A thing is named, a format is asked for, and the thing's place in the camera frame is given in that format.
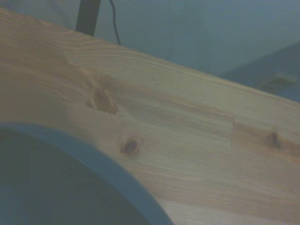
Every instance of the pine wood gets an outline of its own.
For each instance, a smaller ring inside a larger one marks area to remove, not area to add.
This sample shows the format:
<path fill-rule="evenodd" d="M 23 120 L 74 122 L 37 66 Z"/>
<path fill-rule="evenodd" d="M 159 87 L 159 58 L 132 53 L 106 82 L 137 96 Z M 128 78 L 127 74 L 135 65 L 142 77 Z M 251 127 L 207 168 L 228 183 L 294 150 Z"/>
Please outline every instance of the pine wood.
<path fill-rule="evenodd" d="M 93 144 L 176 225 L 300 223 L 300 104 L 4 9 L 0 34 L 0 121 Z"/>

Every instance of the blue plastic container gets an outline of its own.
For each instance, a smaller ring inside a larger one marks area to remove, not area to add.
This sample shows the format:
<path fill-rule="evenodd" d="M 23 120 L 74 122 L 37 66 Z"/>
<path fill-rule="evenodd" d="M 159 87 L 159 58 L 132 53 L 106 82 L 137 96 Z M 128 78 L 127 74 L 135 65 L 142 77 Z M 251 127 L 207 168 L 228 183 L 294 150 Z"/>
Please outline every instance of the blue plastic container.
<path fill-rule="evenodd" d="M 0 124 L 1 225 L 172 225 L 128 172 L 36 124 Z"/>

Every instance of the wood knot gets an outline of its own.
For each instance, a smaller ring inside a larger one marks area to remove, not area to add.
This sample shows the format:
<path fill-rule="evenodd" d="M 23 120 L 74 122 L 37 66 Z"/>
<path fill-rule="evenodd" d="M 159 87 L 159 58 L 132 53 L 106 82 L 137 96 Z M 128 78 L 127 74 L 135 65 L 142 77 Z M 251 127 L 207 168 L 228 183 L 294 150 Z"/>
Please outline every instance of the wood knot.
<path fill-rule="evenodd" d="M 134 155 L 139 151 L 140 145 L 134 139 L 128 139 L 122 143 L 120 152 L 126 155 Z"/>
<path fill-rule="evenodd" d="M 282 147 L 282 144 L 279 140 L 279 137 L 278 137 L 278 134 L 273 132 L 271 135 L 270 135 L 270 140 L 271 140 L 271 144 L 274 148 L 277 148 L 277 149 L 280 149 Z"/>
<path fill-rule="evenodd" d="M 87 106 L 111 114 L 116 114 L 118 110 L 113 93 L 102 88 L 96 88 L 91 92 Z"/>

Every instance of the wooden board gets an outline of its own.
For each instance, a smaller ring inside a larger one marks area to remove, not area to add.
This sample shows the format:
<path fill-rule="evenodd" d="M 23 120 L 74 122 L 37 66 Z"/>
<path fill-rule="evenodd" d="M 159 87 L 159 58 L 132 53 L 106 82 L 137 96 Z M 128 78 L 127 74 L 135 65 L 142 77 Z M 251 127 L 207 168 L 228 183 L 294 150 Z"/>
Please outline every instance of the wooden board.
<path fill-rule="evenodd" d="M 300 104 L 4 9 L 0 33 L 1 122 L 91 143 L 176 225 L 300 223 Z"/>

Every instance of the wooden shelf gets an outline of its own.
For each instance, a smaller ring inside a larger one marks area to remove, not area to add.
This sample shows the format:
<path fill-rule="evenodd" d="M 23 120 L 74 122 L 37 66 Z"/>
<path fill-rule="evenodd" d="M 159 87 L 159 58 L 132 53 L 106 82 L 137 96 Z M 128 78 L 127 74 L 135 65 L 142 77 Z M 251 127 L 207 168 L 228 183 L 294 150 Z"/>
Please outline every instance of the wooden shelf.
<path fill-rule="evenodd" d="M 300 104 L 4 9 L 0 33 L 1 122 L 91 143 L 176 225 L 299 224 Z"/>

